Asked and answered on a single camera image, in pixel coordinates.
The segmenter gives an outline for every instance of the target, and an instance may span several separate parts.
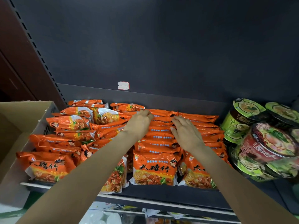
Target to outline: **cardboard box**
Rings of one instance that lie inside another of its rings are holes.
[[[53,101],[0,102],[0,213],[23,208],[29,191],[20,185],[29,177],[16,159],[18,151],[32,151],[30,134],[49,134],[46,118],[58,112]]]

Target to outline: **red noodle cup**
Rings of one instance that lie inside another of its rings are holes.
[[[297,154],[295,142],[284,131],[267,123],[252,125],[251,131],[244,138],[238,155],[239,161],[258,162],[261,165]]]

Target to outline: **forearm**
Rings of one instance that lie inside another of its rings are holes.
[[[243,224],[299,223],[286,209],[205,146],[192,152]]]
[[[136,137],[120,132],[64,179],[57,182],[17,222],[78,223]]]

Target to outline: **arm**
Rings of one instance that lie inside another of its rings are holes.
[[[17,224],[79,223],[123,155],[148,131],[153,115],[135,114],[111,142],[48,190]]]
[[[183,149],[207,170],[242,224],[299,223],[286,209],[263,193],[205,146],[196,127],[188,119],[174,117],[172,133]]]

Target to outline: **hand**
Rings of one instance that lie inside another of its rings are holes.
[[[148,110],[141,110],[128,121],[123,131],[136,137],[136,141],[143,138],[149,130],[150,121],[154,115]]]
[[[175,128],[170,128],[172,134],[178,141],[182,149],[192,153],[192,151],[205,147],[202,136],[192,122],[181,116],[172,119]]]

